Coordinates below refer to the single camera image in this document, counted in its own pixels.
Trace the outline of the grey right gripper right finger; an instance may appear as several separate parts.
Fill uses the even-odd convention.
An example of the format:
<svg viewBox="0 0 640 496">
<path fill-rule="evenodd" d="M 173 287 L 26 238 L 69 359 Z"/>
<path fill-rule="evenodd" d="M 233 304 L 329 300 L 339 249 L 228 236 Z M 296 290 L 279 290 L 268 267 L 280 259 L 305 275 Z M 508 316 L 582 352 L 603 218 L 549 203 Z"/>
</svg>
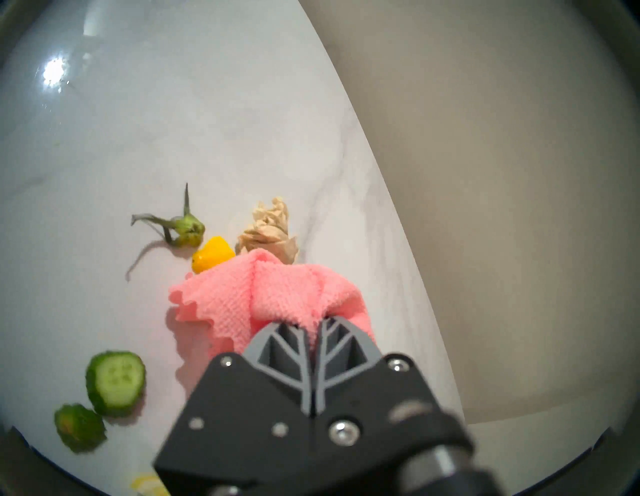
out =
<svg viewBox="0 0 640 496">
<path fill-rule="evenodd" d="M 382 355 L 342 317 L 325 319 L 314 367 L 314 449 L 349 471 L 467 471 L 473 445 L 414 361 Z"/>
</svg>

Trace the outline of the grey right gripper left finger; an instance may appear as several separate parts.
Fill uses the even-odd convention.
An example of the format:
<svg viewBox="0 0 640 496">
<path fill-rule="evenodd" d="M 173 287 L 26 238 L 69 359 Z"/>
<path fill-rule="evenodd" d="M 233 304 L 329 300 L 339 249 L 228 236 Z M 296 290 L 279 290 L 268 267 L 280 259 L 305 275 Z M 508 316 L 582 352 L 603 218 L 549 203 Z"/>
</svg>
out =
<svg viewBox="0 0 640 496">
<path fill-rule="evenodd" d="M 243 354 L 215 356 L 154 469 L 168 489 L 251 489 L 302 471 L 312 413 L 307 333 L 267 324 Z"/>
</svg>

